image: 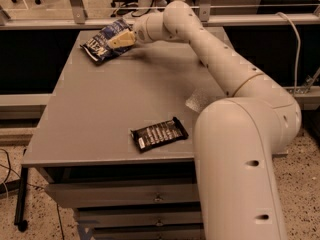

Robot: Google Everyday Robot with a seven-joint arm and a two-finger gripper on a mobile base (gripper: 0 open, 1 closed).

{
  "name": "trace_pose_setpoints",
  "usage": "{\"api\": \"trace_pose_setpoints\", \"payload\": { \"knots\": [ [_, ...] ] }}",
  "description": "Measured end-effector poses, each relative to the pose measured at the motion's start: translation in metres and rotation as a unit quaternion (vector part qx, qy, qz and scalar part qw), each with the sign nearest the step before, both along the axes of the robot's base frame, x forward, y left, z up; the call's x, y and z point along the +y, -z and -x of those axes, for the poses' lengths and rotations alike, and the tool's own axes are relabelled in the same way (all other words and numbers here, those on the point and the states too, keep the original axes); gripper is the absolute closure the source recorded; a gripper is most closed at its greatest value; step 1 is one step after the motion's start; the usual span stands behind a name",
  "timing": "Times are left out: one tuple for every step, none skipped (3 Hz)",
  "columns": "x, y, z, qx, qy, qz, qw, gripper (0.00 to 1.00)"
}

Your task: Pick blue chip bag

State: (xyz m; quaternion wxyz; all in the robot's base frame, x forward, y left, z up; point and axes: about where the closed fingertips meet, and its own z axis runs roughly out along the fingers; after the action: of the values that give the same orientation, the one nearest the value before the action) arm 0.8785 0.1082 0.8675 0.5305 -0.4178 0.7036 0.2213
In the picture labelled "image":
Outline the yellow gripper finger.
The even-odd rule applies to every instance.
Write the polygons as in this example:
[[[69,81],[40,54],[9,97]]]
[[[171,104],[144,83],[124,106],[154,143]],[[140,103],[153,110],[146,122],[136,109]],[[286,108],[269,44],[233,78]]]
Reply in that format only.
[[[132,46],[136,42],[132,31],[125,29],[108,40],[107,44],[112,49]]]

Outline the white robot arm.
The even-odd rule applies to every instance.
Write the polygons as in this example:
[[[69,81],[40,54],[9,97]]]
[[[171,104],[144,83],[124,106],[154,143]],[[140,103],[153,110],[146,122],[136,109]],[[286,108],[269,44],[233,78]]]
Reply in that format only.
[[[200,113],[193,134],[206,240],[288,240],[272,157],[299,132],[299,104],[209,33],[182,1],[142,16],[108,44],[174,38],[190,45],[226,95]]]

